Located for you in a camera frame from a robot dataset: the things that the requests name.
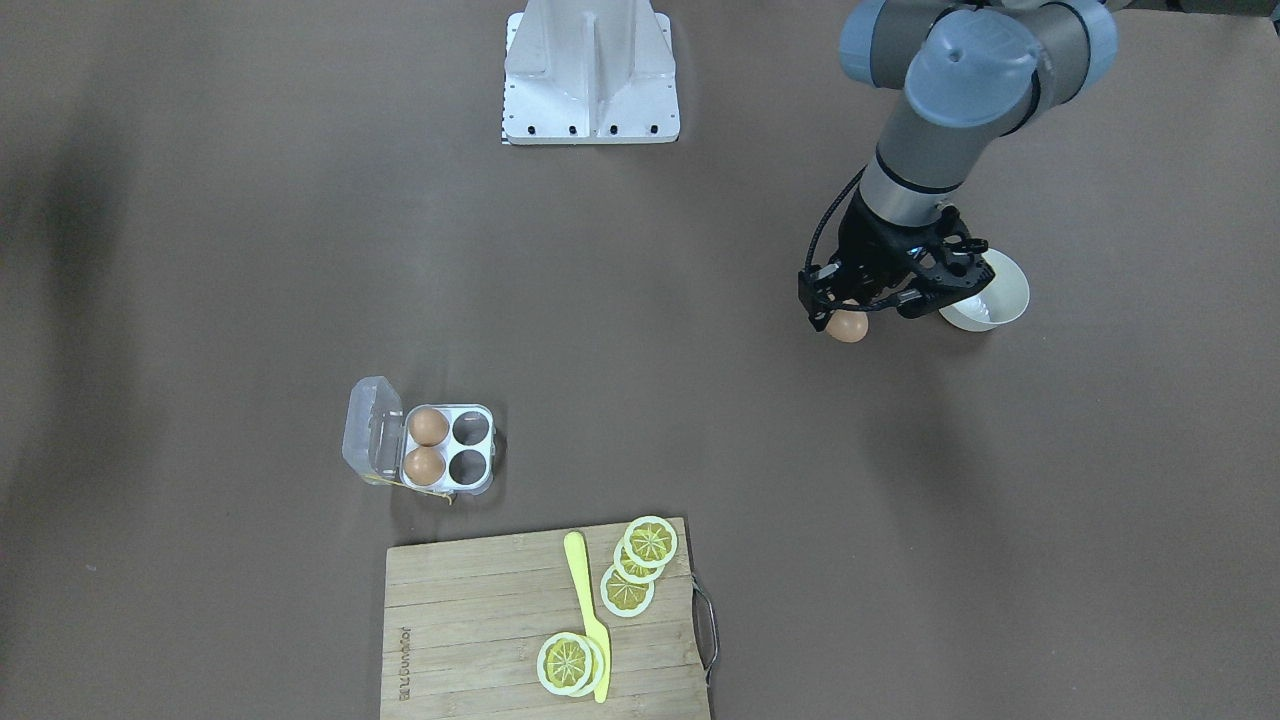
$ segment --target egg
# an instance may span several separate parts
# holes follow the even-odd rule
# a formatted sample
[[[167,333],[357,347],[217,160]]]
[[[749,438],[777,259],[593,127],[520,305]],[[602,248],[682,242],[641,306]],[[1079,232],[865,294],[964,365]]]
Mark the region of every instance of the egg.
[[[435,407],[419,407],[408,416],[408,437],[428,447],[440,445],[449,437],[449,420]]]
[[[827,322],[827,334],[840,342],[858,342],[867,337],[867,313],[836,310]]]
[[[404,456],[404,475],[416,486],[430,486],[444,474],[444,457],[434,447],[419,447]]]

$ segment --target lemon slice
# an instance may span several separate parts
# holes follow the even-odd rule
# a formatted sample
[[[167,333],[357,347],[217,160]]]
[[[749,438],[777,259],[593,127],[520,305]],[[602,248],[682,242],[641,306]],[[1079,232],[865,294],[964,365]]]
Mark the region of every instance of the lemon slice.
[[[591,646],[573,633],[556,633],[538,651],[538,682],[552,694],[571,696],[591,680]]]
[[[636,518],[622,533],[622,552],[640,568],[662,568],[676,556],[676,529],[657,515]]]
[[[585,697],[595,692],[595,685],[600,684],[604,679],[604,650],[596,644],[595,641],[586,635],[581,635],[586,644],[591,647],[591,682],[582,685],[582,689],[576,693],[571,693],[568,697]]]
[[[618,618],[635,618],[653,602],[653,583],[628,583],[611,565],[600,578],[600,598]]]
[[[613,546],[613,569],[628,583],[636,583],[637,585],[652,583],[658,579],[658,575],[662,575],[663,568],[666,565],[659,568],[641,568],[636,565],[635,560],[631,560],[630,555],[622,551],[622,541],[618,541],[618,544]]]

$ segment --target brown table surface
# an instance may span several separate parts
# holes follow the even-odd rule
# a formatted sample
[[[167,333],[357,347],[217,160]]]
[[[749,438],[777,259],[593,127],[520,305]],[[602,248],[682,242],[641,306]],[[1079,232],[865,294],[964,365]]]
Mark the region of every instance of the brown table surface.
[[[375,717],[389,546],[687,518],[724,719],[1280,715],[1280,42],[1126,12],[957,201],[989,336],[814,334],[896,95],[851,0],[659,3],[684,135],[498,143],[520,3],[0,9],[0,715]],[[453,507],[347,393],[483,402]]]

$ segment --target clear plastic egg carton lid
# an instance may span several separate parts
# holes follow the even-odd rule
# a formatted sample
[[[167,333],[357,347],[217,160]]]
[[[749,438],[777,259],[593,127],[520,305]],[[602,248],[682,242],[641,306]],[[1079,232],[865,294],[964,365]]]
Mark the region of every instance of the clear plastic egg carton lid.
[[[417,413],[438,413],[433,419],[444,420],[429,445],[415,441],[408,429]],[[406,414],[396,388],[376,375],[351,389],[342,456],[370,484],[447,497],[480,495],[493,483],[494,432],[493,413],[484,405],[419,405]],[[424,471],[439,475],[424,479]]]

